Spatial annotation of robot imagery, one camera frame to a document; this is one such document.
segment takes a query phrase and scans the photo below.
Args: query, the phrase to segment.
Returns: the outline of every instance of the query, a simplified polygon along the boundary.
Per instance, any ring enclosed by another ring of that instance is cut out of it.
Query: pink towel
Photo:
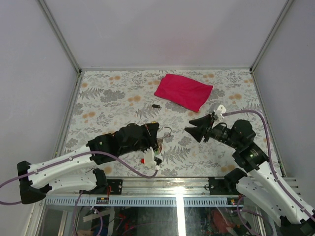
[[[200,107],[210,96],[212,88],[212,85],[205,85],[185,76],[167,74],[154,95],[199,112]]]

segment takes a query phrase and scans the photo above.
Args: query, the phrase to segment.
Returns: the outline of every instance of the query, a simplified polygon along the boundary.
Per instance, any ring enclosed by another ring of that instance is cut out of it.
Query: floral patterned surface
[[[213,85],[207,102],[198,113],[187,110],[171,101],[154,96],[161,79],[167,74],[178,74]],[[113,133],[129,123],[156,121],[173,129],[163,139],[163,160],[157,176],[160,177],[208,177],[224,176],[236,166],[234,150],[215,140],[198,143],[185,127],[192,127],[189,120],[211,112],[211,105],[223,104],[227,112],[241,109],[260,111],[260,104],[248,70],[156,70],[156,71],[87,71],[74,108],[65,152],[85,145],[94,137]],[[159,104],[160,109],[152,108]],[[256,132],[255,142],[267,152],[261,120],[252,114],[229,116],[224,122],[231,127],[237,119],[247,119]],[[151,175],[153,170],[140,163],[141,153],[133,152],[120,157],[136,170]],[[272,148],[276,169],[279,164]],[[118,162],[98,166],[108,176],[135,176]]]

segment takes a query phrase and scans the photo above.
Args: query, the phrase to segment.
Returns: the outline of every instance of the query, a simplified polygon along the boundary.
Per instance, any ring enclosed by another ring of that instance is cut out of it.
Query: robotic hand
[[[218,120],[213,112],[189,123],[196,127],[185,128],[198,142],[204,138],[207,142],[213,138],[235,149],[235,162],[248,174],[258,180],[266,189],[256,185],[241,169],[236,168],[224,177],[226,190],[237,190],[249,197],[273,218],[280,227],[283,236],[311,236],[315,234],[315,211],[292,188],[277,176],[268,156],[254,143],[256,133],[247,120],[237,120],[232,128],[226,123],[213,124]]]
[[[94,169],[80,176],[67,176],[68,173],[82,168],[93,167],[118,160],[120,155],[132,151],[144,152],[144,164],[159,169],[162,162],[154,157],[158,150],[157,133],[159,123],[142,126],[131,123],[114,134],[97,136],[77,150],[58,158],[31,164],[18,163],[18,175],[31,174],[20,179],[20,195],[23,204],[38,202],[46,194],[85,190],[84,193],[97,194],[107,190],[107,180],[103,170]]]

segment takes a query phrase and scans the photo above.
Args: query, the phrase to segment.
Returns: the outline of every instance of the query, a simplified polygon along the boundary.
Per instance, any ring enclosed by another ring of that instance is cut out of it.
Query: white wall
[[[0,179],[52,157],[75,72],[34,0],[0,1]],[[16,181],[1,201],[20,200]],[[0,235],[19,236],[30,205],[0,206]]]
[[[255,74],[285,168],[315,207],[315,2],[295,1]]]
[[[285,2],[47,0],[82,68],[249,68]]]

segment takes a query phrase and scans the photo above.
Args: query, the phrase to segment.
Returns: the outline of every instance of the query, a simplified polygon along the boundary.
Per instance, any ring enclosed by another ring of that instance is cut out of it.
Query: white light strip
[[[176,196],[178,236],[186,236],[184,198]]]

